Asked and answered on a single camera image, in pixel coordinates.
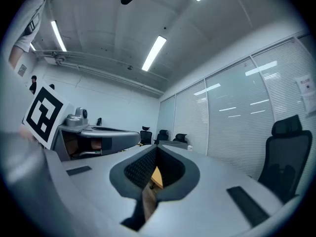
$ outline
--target wooden floor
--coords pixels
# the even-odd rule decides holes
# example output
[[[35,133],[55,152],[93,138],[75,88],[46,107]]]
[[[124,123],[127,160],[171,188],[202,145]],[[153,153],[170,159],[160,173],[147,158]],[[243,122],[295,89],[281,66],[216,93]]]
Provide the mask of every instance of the wooden floor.
[[[143,206],[146,221],[154,213],[156,208],[156,194],[161,191],[161,188],[157,185],[155,185],[155,187],[151,190],[149,186],[153,184],[153,181],[150,180],[143,190]]]

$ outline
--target white wall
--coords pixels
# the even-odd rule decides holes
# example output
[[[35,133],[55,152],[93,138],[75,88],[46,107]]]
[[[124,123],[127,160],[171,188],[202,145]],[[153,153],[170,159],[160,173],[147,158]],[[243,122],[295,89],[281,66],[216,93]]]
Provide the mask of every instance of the white wall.
[[[27,69],[24,73],[23,77],[18,75],[18,77],[21,79],[22,83],[26,84],[26,86],[30,87],[32,84],[32,72],[34,67],[36,66],[37,60],[36,55],[32,52],[29,53],[23,53],[21,58],[19,59],[18,63],[15,66],[14,72],[17,74],[19,72],[19,69],[22,65],[24,65]]]
[[[283,16],[250,31],[245,21],[233,24],[208,44],[193,53],[175,72],[160,100],[183,90],[185,87],[220,70],[252,52],[271,45],[301,31],[306,25],[295,14]]]
[[[124,84],[97,78],[87,73],[62,66],[38,62],[33,74],[38,81],[54,84],[55,90],[76,107],[88,111],[90,124],[102,118],[102,126],[141,131],[150,127],[153,139],[159,112],[157,98],[148,96]]]

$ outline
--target black office chair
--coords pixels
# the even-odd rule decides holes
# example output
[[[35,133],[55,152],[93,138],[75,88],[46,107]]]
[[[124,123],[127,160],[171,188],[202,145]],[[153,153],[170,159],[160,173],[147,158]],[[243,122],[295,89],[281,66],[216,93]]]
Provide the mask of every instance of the black office chair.
[[[167,134],[168,131],[167,130],[160,130],[159,134],[157,135],[157,139],[154,140],[155,144],[159,144],[159,141],[166,141],[169,138],[169,135]]]
[[[176,135],[176,138],[173,139],[173,141],[178,141],[178,142],[182,142],[182,143],[186,143],[187,144],[188,142],[185,140],[185,138],[186,138],[186,134],[178,133]]]
[[[280,120],[266,142],[266,160],[258,182],[284,203],[295,196],[312,145],[312,133],[302,131],[298,115]]]
[[[143,126],[144,131],[140,131],[141,141],[140,143],[143,145],[151,145],[152,144],[152,132],[148,132],[150,127]]]

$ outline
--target black and white marker board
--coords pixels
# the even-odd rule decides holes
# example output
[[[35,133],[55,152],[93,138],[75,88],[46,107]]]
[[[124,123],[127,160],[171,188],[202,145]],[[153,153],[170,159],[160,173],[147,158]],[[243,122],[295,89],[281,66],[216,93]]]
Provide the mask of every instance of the black and white marker board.
[[[57,127],[68,115],[74,114],[75,107],[69,101],[41,82],[25,114],[24,124],[41,144],[50,149]]]

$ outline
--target window blind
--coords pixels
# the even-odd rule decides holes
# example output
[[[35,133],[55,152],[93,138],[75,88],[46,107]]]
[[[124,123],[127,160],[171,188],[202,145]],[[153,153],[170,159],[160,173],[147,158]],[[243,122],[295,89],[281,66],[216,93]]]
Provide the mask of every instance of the window blind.
[[[173,128],[173,117],[174,117],[174,99],[175,96],[172,96],[160,103],[159,115],[158,115],[158,124],[157,124],[157,133],[159,134],[160,130],[167,130],[169,135],[169,140],[172,137],[172,128]]]
[[[177,94],[172,139],[178,133],[187,134],[186,140],[193,151],[205,155],[207,128],[207,101],[202,81]]]
[[[255,180],[262,172],[274,123],[264,81],[250,58],[206,79],[208,156],[227,161]]]
[[[296,77],[311,74],[316,82],[315,65],[294,39],[253,56],[258,66],[274,63],[262,71],[272,97],[277,120],[298,114],[304,130],[313,135],[312,148],[296,193],[305,190],[316,165],[316,114],[306,115]]]

